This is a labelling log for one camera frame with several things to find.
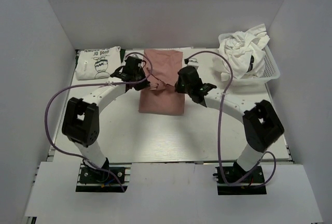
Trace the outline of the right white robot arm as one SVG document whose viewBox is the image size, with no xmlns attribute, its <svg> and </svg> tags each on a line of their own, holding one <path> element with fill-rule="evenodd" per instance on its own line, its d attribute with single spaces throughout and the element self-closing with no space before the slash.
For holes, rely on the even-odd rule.
<svg viewBox="0 0 332 224">
<path fill-rule="evenodd" d="M 247 144 L 233 166 L 241 175 L 249 172 L 268 148 L 284 133 L 272 104 L 267 100 L 252 102 L 227 94 L 216 85 L 203 83 L 195 67 L 178 71 L 175 91 L 187 94 L 193 102 L 226 113 L 243 124 Z"/>
</svg>

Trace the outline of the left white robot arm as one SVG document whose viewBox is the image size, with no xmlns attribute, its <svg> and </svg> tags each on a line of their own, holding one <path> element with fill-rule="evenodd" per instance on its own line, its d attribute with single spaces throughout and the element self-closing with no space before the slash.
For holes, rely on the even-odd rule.
<svg viewBox="0 0 332 224">
<path fill-rule="evenodd" d="M 140 91 L 149 86 L 153 64 L 146 55 L 139 59 L 137 54 L 127 55 L 125 64 L 117 68 L 105 83 L 95 84 L 94 91 L 81 98 L 72 97 L 67 103 L 62 134 L 75 144 L 79 156 L 92 169 L 104 171 L 109 165 L 98 144 L 100 113 L 130 89 Z"/>
</svg>

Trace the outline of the pink t shirt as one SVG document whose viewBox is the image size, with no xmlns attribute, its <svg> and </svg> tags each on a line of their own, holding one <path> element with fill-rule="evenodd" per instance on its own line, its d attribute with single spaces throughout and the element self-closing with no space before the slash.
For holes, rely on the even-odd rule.
<svg viewBox="0 0 332 224">
<path fill-rule="evenodd" d="M 150 86 L 141 91 L 139 113 L 183 115 L 185 95 L 175 91 L 183 53 L 176 50 L 145 49 L 144 55 L 150 59 L 144 72 L 152 74 L 148 78 Z"/>
</svg>

